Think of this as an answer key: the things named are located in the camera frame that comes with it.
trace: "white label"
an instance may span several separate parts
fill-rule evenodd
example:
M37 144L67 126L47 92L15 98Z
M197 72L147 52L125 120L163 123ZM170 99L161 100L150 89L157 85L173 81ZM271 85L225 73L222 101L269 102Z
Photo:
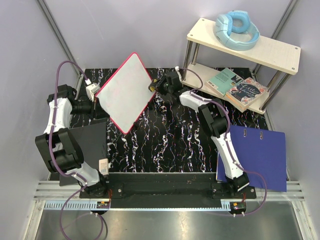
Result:
M102 175L108 175L109 174L109 164L108 163L109 163L108 158L99 160L99 172Z

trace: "white shelf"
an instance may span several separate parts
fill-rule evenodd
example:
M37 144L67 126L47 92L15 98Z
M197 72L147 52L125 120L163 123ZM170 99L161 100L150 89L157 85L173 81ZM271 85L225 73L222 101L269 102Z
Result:
M206 93L206 94L210 94L216 98L221 98L227 102L229 102L229 99L226 97L220 97L218 96L215 92L213 92L212 90L210 90L210 88L208 88L207 86L205 86L205 83L211 79L212 77L214 77L215 75L217 75L218 73L220 73L220 71L215 70L213 68L201 65L199 63L196 63L195 65L192 65L191 63L188 66L188 69L191 69L193 71L195 71L200 78L203 81L203 87L200 89L200 91ZM191 88L199 88L201 86L201 82L199 80L199 78L193 74L190 71L187 71L186 76L185 76L185 81L181 82L182 84L189 86ZM259 114L264 114L266 112L266 110L261 111L259 108L264 104L265 100L269 97L269 92L265 93L262 97L260 97L259 99L257 99L249 108L248 110L251 110L253 112L259 113Z
M217 49L219 51L247 59L249 61L295 75L298 72L301 48L285 42L260 36L256 45L246 51L235 51L222 45L214 35L216 22L200 18L188 33L186 39ZM232 34L232 38L240 40L243 34Z

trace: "floor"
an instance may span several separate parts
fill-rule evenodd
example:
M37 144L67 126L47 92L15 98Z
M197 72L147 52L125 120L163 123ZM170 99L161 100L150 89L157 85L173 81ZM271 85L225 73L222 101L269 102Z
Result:
M86 69L85 74L101 87L117 69ZM160 78L172 68L148 68L152 79ZM234 68L242 78L251 77L248 68ZM212 96L199 92L206 98ZM79 99L86 96L84 82L79 90ZM111 162L110 172L215 172L217 149L200 128L197 113L175 102L170 96L157 94L152 107L146 108L139 117L138 129L127 135L107 120L107 155ZM223 101L231 124L247 126L253 123L254 112L241 113L229 102ZM89 125L87 115L74 115L71 127ZM261 115L255 128L268 129Z
M256 208L257 202L250 203ZM64 211L62 225L73 240L92 240L101 223L86 211ZM62 240L58 210L42 214L36 240ZM257 213L233 218L204 211L108 211L108 240L302 240L290 202L267 202Z

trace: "shelf post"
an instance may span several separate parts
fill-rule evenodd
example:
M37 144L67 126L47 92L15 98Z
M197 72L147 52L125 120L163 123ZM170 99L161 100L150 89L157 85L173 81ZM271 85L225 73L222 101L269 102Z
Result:
M270 93L269 97L265 100L264 104L260 108L260 110L265 110L267 105L271 102L271 100L276 96L276 94L279 92L279 90L284 86L286 81L291 77L291 74L286 73L283 78L280 80L280 82L277 84L277 86L274 88L274 90Z
M188 67L192 44L193 44L193 42L188 40L188 45L186 46L186 53L185 53L184 64L183 64L183 68L185 68L185 69ZM186 73L187 73L187 71L183 70L183 72L182 72L182 80L183 81L186 80Z
M193 59L192 59L192 62L191 62L192 65L196 65L198 52L199 52L199 47L200 47L200 44L196 43L195 44L195 49L194 49L194 54L193 54Z
M270 88L272 88L272 86L275 84L275 82L277 81L280 75L281 75L281 71L280 70L276 71L275 75L273 76L269 84L266 86L268 88L268 91L270 91Z

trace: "blue folder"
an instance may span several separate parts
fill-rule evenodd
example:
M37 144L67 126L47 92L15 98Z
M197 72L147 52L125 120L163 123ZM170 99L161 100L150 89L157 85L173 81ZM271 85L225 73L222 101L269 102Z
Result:
M245 170L260 173L269 190L287 191L286 136L283 132L230 126L234 150ZM261 178L248 174L250 186L264 188ZM218 156L216 179L226 182L225 167Z

